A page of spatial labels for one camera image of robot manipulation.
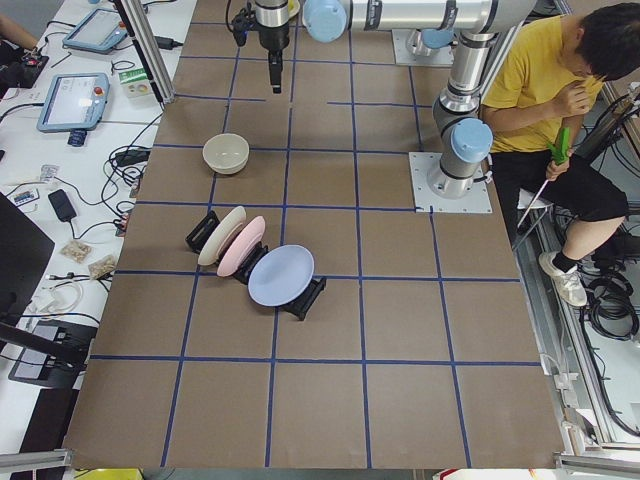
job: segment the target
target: man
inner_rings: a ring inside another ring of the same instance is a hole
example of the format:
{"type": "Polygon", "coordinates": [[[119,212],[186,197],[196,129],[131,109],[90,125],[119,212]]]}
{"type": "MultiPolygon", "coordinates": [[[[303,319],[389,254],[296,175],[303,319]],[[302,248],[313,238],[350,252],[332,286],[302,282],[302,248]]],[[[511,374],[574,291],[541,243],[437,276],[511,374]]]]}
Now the man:
{"type": "Polygon", "coordinates": [[[0,13],[0,97],[4,96],[7,91],[7,81],[20,73],[20,69],[13,68],[12,64],[17,66],[16,62],[20,62],[24,55],[23,50],[34,50],[37,44],[36,37],[0,13]],[[21,48],[14,48],[5,40],[21,48]]]}
{"type": "Polygon", "coordinates": [[[578,261],[616,231],[628,204],[623,192],[579,158],[556,165],[548,143],[568,127],[572,145],[603,81],[638,66],[640,3],[538,20],[521,29],[482,102],[481,117],[494,132],[493,178],[511,242],[520,188],[537,192],[548,179],[542,197],[577,216],[562,250],[539,258],[560,297],[573,306],[587,303],[578,261]]]}

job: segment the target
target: sock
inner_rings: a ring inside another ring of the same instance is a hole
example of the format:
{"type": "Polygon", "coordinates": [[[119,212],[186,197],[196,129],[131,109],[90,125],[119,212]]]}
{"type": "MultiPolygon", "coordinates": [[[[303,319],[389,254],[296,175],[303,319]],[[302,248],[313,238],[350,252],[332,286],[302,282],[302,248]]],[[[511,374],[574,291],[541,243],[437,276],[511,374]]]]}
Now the sock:
{"type": "Polygon", "coordinates": [[[559,268],[563,272],[567,273],[569,270],[575,267],[578,261],[567,257],[562,252],[558,252],[556,256],[553,257],[553,260],[551,260],[551,263],[554,267],[559,268]]]}

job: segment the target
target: black monitor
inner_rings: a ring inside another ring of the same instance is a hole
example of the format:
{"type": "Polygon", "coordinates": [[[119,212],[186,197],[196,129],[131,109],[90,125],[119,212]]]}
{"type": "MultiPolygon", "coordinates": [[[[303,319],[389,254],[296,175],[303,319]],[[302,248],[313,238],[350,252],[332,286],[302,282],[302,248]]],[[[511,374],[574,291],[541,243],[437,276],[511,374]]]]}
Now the black monitor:
{"type": "Polygon", "coordinates": [[[0,195],[0,350],[25,347],[9,378],[48,387],[73,385],[84,369],[96,329],[59,320],[38,322],[34,333],[15,325],[45,273],[54,242],[0,195]]]}

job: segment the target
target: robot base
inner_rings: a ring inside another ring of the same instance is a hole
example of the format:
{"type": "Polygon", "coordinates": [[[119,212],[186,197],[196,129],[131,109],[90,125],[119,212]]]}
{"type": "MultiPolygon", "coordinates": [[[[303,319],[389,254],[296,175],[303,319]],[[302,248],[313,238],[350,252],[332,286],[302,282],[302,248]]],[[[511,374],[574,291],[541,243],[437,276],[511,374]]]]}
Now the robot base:
{"type": "MultiPolygon", "coordinates": [[[[448,199],[435,193],[427,184],[427,173],[440,162],[440,153],[411,152],[411,183],[413,184],[413,201],[417,212],[430,213],[492,213],[489,193],[484,182],[471,184],[470,190],[462,198],[448,199]]],[[[476,177],[482,177],[482,169],[478,167],[476,177]]]]}
{"type": "Polygon", "coordinates": [[[396,65],[416,65],[424,67],[451,67],[453,52],[451,47],[444,47],[434,51],[432,55],[414,55],[407,49],[407,38],[413,30],[392,30],[393,51],[396,55],[396,65]]]}

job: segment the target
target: white sneaker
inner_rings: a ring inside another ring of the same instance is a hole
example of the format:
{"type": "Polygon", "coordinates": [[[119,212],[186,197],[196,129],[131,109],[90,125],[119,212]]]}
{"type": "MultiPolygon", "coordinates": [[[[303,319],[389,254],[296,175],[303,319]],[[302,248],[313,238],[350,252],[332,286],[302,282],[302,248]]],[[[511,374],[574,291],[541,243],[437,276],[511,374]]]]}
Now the white sneaker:
{"type": "Polygon", "coordinates": [[[552,263],[558,252],[543,252],[538,257],[540,267],[551,277],[556,286],[558,295],[569,305],[584,307],[587,304],[587,292],[582,286],[578,267],[575,266],[568,272],[563,272],[552,263]]]}

